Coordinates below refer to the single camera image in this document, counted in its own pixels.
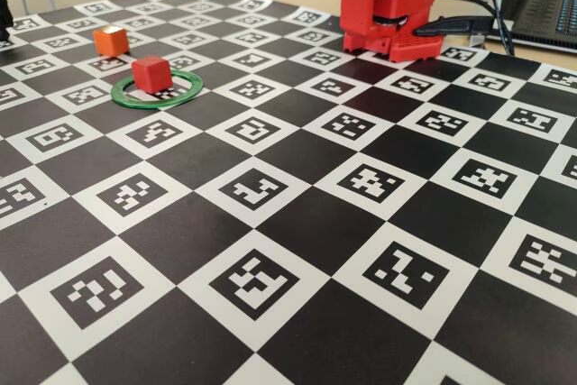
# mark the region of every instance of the black square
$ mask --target black square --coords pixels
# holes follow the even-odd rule
[[[49,100],[34,99],[28,103],[0,110],[0,135],[10,137],[65,115],[67,113],[64,110]]]
[[[260,76],[291,87],[298,86],[312,77],[318,76],[318,74],[318,69],[301,65],[291,60],[284,60],[259,72]]]
[[[468,122],[455,116],[431,110],[428,115],[419,119],[416,124],[454,137]]]
[[[504,98],[477,90],[465,90],[463,87],[456,85],[449,85],[431,100],[431,103],[452,108],[458,112],[481,119],[492,117],[506,102],[507,100]]]
[[[405,69],[444,81],[455,81],[469,70],[463,65],[439,59],[418,60],[408,65]]]
[[[398,87],[399,89],[407,90],[408,92],[412,92],[417,95],[421,95],[433,87],[434,83],[422,80],[421,78],[405,76],[403,78],[399,78],[390,85],[393,87]]]
[[[421,334],[329,280],[259,355],[292,383],[401,385],[428,345]]]
[[[38,164],[69,194],[76,194],[140,159],[107,137],[100,137]]]
[[[70,66],[47,72],[38,77],[28,78],[23,83],[41,95],[48,95],[92,79],[94,77],[82,69]]]
[[[142,289],[117,261],[106,257],[50,293],[80,329],[85,329]]]
[[[576,331],[573,314],[479,271],[435,340],[503,383],[571,384]]]
[[[553,155],[557,144],[504,126],[487,123],[465,147],[538,174]]]
[[[68,363],[20,298],[0,304],[0,324],[3,383],[41,383]]]
[[[345,105],[369,115],[377,116],[391,122],[398,122],[422,105],[421,101],[395,92],[369,87],[367,90],[346,102]]]
[[[390,222],[453,256],[481,266],[510,218],[477,200],[427,182]]]
[[[448,273],[448,269],[393,241],[362,276],[422,309]]]
[[[339,134],[349,140],[357,140],[367,133],[375,124],[347,113],[341,113],[335,119],[322,126],[331,133]]]
[[[211,281],[210,286],[245,315],[257,320],[298,280],[275,261],[252,250]]]
[[[296,126],[304,126],[334,107],[324,99],[290,89],[266,103],[259,110]]]
[[[121,216],[130,215],[168,191],[152,179],[138,173],[97,194]]]
[[[397,70],[375,62],[353,59],[333,69],[332,72],[374,85]]]
[[[497,90],[499,92],[505,90],[505,88],[507,88],[508,85],[511,84],[511,82],[508,80],[488,76],[486,74],[477,74],[475,77],[469,80],[469,83],[475,86],[485,87],[491,90]]]
[[[346,178],[341,179],[338,185],[377,203],[382,203],[403,182],[405,181],[401,178],[367,164],[361,164]]]
[[[563,236],[577,239],[575,189],[539,178],[516,215]]]
[[[259,170],[250,169],[218,190],[241,205],[256,211],[287,187],[279,180],[265,175]]]
[[[178,284],[250,230],[245,223],[193,193],[128,229],[122,239]]]
[[[340,144],[298,130],[259,153],[259,158],[313,184],[353,154]]]
[[[550,133],[557,123],[557,118],[555,117],[542,115],[525,108],[517,108],[507,120],[513,124],[519,124],[542,133]]]
[[[67,198],[28,217],[25,224],[2,231],[0,269],[21,290],[113,236],[76,200]]]
[[[489,164],[469,159],[453,176],[453,180],[493,197],[503,198],[517,175]]]
[[[447,142],[394,125],[362,152],[429,179],[457,149]]]
[[[209,89],[216,89],[246,75],[244,71],[217,62],[195,69],[194,73],[202,78]]]
[[[220,124],[245,110],[242,105],[230,98],[209,92],[183,105],[176,105],[169,109],[171,115],[194,125],[201,130]]]
[[[251,355],[205,310],[174,289],[82,354],[74,366],[95,385],[218,384]]]
[[[529,80],[531,76],[536,73],[539,65],[538,62],[533,62],[532,60],[489,53],[489,55],[477,65],[477,68],[498,72],[499,74],[507,74],[508,76],[522,80]]]
[[[373,214],[312,187],[258,230],[333,275],[382,224]]]

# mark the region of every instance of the orange cube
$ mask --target orange cube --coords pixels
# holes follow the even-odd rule
[[[96,52],[113,58],[125,54],[128,50],[126,30],[118,26],[105,26],[92,32]]]

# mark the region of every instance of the checkerboard mat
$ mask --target checkerboard mat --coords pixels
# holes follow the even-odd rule
[[[129,53],[97,57],[105,23]],[[338,17],[271,0],[103,0],[12,35],[1,383],[575,383],[577,73],[345,54]],[[201,96],[111,102],[150,54]]]

